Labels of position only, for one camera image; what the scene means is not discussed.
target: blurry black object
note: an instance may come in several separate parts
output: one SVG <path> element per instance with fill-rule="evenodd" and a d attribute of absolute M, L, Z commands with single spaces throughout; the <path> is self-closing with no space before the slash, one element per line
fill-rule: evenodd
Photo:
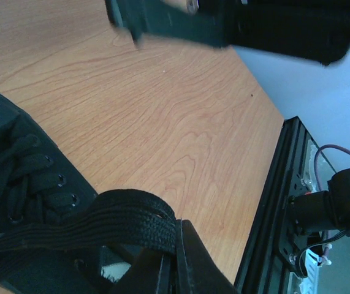
<path fill-rule="evenodd" d="M 110 294 L 232 294 L 189 220 L 177 220 L 176 256 L 143 249 Z"/>
<path fill-rule="evenodd" d="M 350 0 L 190 0 L 192 13 L 161 0 L 105 0 L 111 24 L 211 47 L 238 45 L 324 65 L 350 48 Z"/>
<path fill-rule="evenodd" d="M 293 197 L 288 205 L 292 218 L 307 232 L 338 229 L 350 236 L 350 168 L 328 183 L 329 191 Z"/>

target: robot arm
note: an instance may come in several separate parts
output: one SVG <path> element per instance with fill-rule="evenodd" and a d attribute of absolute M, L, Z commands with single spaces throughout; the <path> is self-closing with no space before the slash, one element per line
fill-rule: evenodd
<path fill-rule="evenodd" d="M 108 17 L 142 34 L 211 47 L 237 45 L 319 61 L 350 48 L 350 0 L 189 0 L 183 12 L 160 0 L 106 0 Z"/>

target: black frame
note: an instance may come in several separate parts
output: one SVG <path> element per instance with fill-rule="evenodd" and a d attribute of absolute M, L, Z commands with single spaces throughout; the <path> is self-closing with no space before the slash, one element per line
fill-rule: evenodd
<path fill-rule="evenodd" d="M 318 241 L 301 235 L 285 216 L 287 200 L 307 192 L 300 175 L 308 140 L 312 137 L 299 118 L 285 121 L 235 280 L 239 293 L 286 293 L 295 271 L 289 255 Z"/>

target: wooden table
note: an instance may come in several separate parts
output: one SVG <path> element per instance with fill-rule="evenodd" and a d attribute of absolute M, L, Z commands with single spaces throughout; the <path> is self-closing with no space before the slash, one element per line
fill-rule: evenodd
<path fill-rule="evenodd" d="M 136 50 L 102 0 L 0 0 L 0 92 L 98 192 L 147 190 L 190 219 L 234 281 L 283 123 L 236 52 Z"/>

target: black strap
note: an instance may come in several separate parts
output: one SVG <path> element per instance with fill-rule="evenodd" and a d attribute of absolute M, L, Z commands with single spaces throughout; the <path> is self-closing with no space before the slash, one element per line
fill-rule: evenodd
<path fill-rule="evenodd" d="M 10 274 L 20 268 L 40 249 L 63 251 L 121 243 L 174 254 L 175 238 L 175 214 L 166 202 L 144 191 L 111 190 L 60 226 L 29 224 L 0 233 L 0 252 L 18 253 L 11 253 L 11 262 L 2 262 L 2 272 Z"/>

